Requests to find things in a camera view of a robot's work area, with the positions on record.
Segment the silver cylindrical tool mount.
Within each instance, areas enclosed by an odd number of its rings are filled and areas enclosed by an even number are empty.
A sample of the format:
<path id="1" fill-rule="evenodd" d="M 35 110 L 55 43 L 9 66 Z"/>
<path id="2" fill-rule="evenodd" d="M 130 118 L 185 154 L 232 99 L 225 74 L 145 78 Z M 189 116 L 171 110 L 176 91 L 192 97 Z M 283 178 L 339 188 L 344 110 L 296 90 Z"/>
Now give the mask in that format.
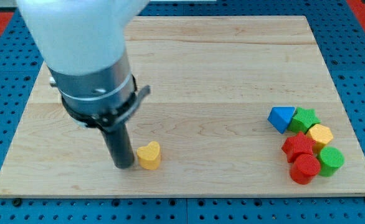
<path id="1" fill-rule="evenodd" d="M 124 125 L 151 93 L 137 88 L 127 52 L 110 67 L 84 75 L 67 75 L 50 69 L 68 114 L 88 128 L 116 129 Z"/>

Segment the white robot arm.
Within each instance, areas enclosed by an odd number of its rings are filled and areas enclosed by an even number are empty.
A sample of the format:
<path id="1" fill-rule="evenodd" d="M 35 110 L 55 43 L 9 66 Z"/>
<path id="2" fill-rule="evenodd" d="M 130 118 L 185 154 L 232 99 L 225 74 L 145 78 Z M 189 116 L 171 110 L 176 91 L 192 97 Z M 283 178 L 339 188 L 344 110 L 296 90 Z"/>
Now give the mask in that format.
<path id="1" fill-rule="evenodd" d="M 147 0 L 18 0 L 51 84 L 77 123 L 97 128 L 117 168 L 135 160 L 126 122 L 151 89 L 138 89 L 124 31 Z"/>

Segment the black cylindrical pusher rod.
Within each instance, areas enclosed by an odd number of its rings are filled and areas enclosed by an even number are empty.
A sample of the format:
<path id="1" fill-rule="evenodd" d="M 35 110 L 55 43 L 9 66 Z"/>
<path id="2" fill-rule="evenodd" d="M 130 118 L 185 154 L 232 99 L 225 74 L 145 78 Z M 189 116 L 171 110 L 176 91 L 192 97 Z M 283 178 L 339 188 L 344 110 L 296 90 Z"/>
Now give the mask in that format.
<path id="1" fill-rule="evenodd" d="M 114 131 L 102 131 L 114 165 L 119 169 L 127 169 L 133 165 L 135 157 L 131 148 L 130 137 L 123 124 Z"/>

